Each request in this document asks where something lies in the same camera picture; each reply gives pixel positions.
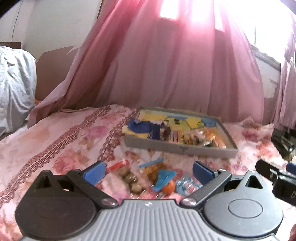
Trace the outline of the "orange white snack bar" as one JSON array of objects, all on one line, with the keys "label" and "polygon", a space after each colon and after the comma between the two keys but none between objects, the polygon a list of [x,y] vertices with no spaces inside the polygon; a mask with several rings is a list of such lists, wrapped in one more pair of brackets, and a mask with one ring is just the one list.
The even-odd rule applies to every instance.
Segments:
[{"label": "orange white snack bar", "polygon": [[215,133],[212,133],[211,131],[206,131],[205,136],[211,141],[212,147],[221,149],[225,149],[227,147],[222,138],[217,136]]}]

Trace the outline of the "golden yellow snack wrapper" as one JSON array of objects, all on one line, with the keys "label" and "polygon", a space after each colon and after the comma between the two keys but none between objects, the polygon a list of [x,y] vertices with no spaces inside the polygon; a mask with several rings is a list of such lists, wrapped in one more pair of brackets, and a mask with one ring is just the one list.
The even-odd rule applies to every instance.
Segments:
[{"label": "golden yellow snack wrapper", "polygon": [[202,147],[210,143],[210,140],[203,134],[202,131],[199,131],[199,130],[184,132],[183,140],[186,145],[194,145],[194,146],[202,146]]}]

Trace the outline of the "pink purple snack packet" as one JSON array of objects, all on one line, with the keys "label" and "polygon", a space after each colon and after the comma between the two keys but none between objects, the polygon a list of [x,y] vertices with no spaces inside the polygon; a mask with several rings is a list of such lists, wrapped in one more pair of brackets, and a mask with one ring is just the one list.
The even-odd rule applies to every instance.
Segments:
[{"label": "pink purple snack packet", "polygon": [[184,143],[184,132],[177,130],[171,131],[169,142],[176,143],[176,144],[183,144]]}]

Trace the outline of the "clear packet of brown snacks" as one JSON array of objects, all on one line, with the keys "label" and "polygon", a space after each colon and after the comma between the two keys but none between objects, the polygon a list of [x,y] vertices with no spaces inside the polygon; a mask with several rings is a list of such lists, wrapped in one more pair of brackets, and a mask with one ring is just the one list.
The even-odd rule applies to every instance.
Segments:
[{"label": "clear packet of brown snacks", "polygon": [[158,158],[154,161],[140,164],[139,169],[152,184],[156,184],[159,171],[166,170],[167,165],[164,163],[164,158]]}]

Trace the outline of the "dark brown snack packet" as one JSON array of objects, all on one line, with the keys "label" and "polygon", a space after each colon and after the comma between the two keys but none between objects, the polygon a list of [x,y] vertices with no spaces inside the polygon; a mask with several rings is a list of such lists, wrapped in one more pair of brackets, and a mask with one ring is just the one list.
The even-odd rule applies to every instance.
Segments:
[{"label": "dark brown snack packet", "polygon": [[167,141],[170,137],[170,134],[171,134],[171,128],[169,126],[165,126],[161,128],[159,132],[160,139],[163,141]]}]

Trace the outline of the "dark bedside furniture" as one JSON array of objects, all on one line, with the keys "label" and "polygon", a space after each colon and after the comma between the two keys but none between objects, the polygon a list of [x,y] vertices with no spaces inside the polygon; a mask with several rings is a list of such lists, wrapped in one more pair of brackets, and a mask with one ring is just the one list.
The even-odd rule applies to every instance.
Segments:
[{"label": "dark bedside furniture", "polygon": [[295,156],[295,144],[290,140],[288,133],[275,129],[271,141],[280,153],[281,157],[291,162]]}]

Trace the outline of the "pink floral bed sheet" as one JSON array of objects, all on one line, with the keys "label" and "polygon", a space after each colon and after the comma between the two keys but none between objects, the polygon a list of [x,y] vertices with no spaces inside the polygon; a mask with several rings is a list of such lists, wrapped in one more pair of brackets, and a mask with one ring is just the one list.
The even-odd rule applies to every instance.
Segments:
[{"label": "pink floral bed sheet", "polygon": [[65,174],[83,170],[97,160],[113,166],[127,160],[134,168],[162,158],[176,171],[176,179],[192,174],[197,160],[213,169],[224,168],[244,174],[255,168],[259,159],[284,168],[287,162],[271,142],[273,125],[260,125],[247,118],[227,123],[225,128],[238,147],[233,159],[197,157],[126,147],[122,126],[134,109],[120,105],[84,110],[62,110],[29,129],[15,132],[1,141],[1,240],[19,240],[15,221],[19,201],[42,170]]}]

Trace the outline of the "grey tray with cartoon drawing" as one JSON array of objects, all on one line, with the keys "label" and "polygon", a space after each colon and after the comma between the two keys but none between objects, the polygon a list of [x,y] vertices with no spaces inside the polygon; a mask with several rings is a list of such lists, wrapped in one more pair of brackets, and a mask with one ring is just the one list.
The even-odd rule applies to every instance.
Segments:
[{"label": "grey tray with cartoon drawing", "polygon": [[238,152],[219,119],[186,110],[140,107],[121,131],[132,148],[221,159]]}]

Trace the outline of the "pink curtain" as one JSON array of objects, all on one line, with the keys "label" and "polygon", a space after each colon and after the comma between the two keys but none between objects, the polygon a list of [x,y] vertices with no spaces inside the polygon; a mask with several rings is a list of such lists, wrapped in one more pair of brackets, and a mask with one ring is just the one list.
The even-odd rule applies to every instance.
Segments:
[{"label": "pink curtain", "polygon": [[285,1],[105,1],[65,80],[32,110],[29,126],[61,109],[109,104],[261,123],[263,81],[247,25],[280,54],[271,121],[294,129],[295,15]]}]

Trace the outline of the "white pillow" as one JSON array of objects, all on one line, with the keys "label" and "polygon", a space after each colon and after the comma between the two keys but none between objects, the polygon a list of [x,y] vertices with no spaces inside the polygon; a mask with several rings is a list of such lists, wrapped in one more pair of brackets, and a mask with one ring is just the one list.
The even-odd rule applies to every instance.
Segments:
[{"label": "white pillow", "polygon": [[1,138],[19,129],[35,107],[36,59],[1,46]]}]

